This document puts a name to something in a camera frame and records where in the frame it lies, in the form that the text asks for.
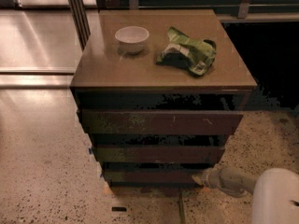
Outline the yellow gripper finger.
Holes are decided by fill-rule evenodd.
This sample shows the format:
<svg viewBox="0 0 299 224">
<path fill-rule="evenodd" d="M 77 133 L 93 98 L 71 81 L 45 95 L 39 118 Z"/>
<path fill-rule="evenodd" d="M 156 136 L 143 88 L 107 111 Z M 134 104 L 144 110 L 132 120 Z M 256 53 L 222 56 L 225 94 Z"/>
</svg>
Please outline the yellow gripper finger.
<svg viewBox="0 0 299 224">
<path fill-rule="evenodd" d="M 204 182 L 204 172 L 200 171 L 200 172 L 196 172 L 194 174 L 192 174 L 192 180 L 197 183 L 199 186 L 204 186 L 205 182 Z"/>
</svg>

